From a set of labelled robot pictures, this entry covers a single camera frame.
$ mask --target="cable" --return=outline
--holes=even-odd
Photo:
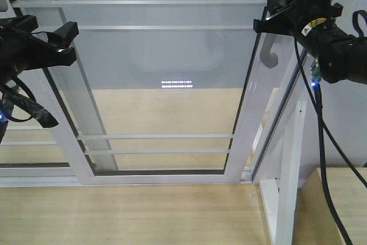
[[[313,94],[312,94],[311,88],[309,86],[309,83],[307,81],[306,74],[304,73],[302,62],[300,60],[300,55],[299,55],[299,51],[298,51],[296,37],[294,37],[294,47],[295,47],[296,59],[297,59],[297,63],[298,63],[298,67],[299,67],[300,73],[302,75],[302,79],[303,79],[304,84],[306,86],[307,92],[309,93],[309,96],[310,96],[310,99],[312,101],[312,104],[313,104],[313,106],[314,106],[314,108],[316,110],[316,102],[315,102],[315,99],[313,97]],[[330,138],[330,140],[333,143],[334,147],[337,149],[337,151],[339,152],[340,156],[346,162],[346,164],[348,165],[348,167],[353,171],[353,173],[357,176],[357,178],[362,182],[362,184],[365,186],[365,188],[367,188],[367,181],[366,181],[366,179],[363,178],[363,176],[359,173],[359,171],[356,169],[356,167],[350,162],[350,160],[348,159],[348,157],[342,151],[342,149],[340,148],[339,144],[337,143],[337,141],[335,140],[335,138],[331,134],[329,128],[326,126],[326,123],[324,121],[322,121],[322,127],[324,128],[327,136]]]
[[[333,219],[335,223],[337,224],[338,229],[340,230],[340,233],[342,234],[346,245],[353,245],[347,231],[345,230],[343,223],[340,220],[340,217],[337,213],[337,210],[335,209],[335,206],[330,196],[329,185],[327,183],[327,176],[326,176],[325,143],[324,143],[324,138],[323,138],[323,119],[322,119],[322,96],[321,96],[320,84],[316,83],[313,86],[313,88],[314,88],[314,93],[315,93],[316,113],[317,113],[317,122],[318,122],[322,189],[325,195],[327,206],[329,207],[330,213],[333,216]]]

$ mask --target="wooden floor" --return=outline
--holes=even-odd
[[[269,244],[255,185],[1,188],[0,244]]]
[[[358,168],[367,178],[367,168]],[[367,244],[367,190],[349,168],[328,168],[331,198],[354,245]],[[319,169],[301,190],[293,245],[343,245],[327,207]]]

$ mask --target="white post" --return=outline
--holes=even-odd
[[[279,193],[274,178],[263,179],[259,182],[261,198],[263,200],[264,212],[271,245],[275,244],[276,217],[278,215]]]
[[[291,245],[306,102],[297,102],[284,131],[275,245]]]

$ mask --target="led light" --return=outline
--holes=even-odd
[[[192,80],[162,80],[161,84],[191,84]]]
[[[192,84],[162,85],[162,88],[193,88]]]

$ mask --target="black camera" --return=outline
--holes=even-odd
[[[253,22],[256,33],[295,37],[318,59],[321,77],[329,83],[347,79],[367,84],[367,38],[358,24],[359,15],[367,22],[366,11],[353,14],[355,37],[335,24],[343,6],[331,5],[331,0],[286,0],[286,5],[268,0],[267,9],[266,20]]]

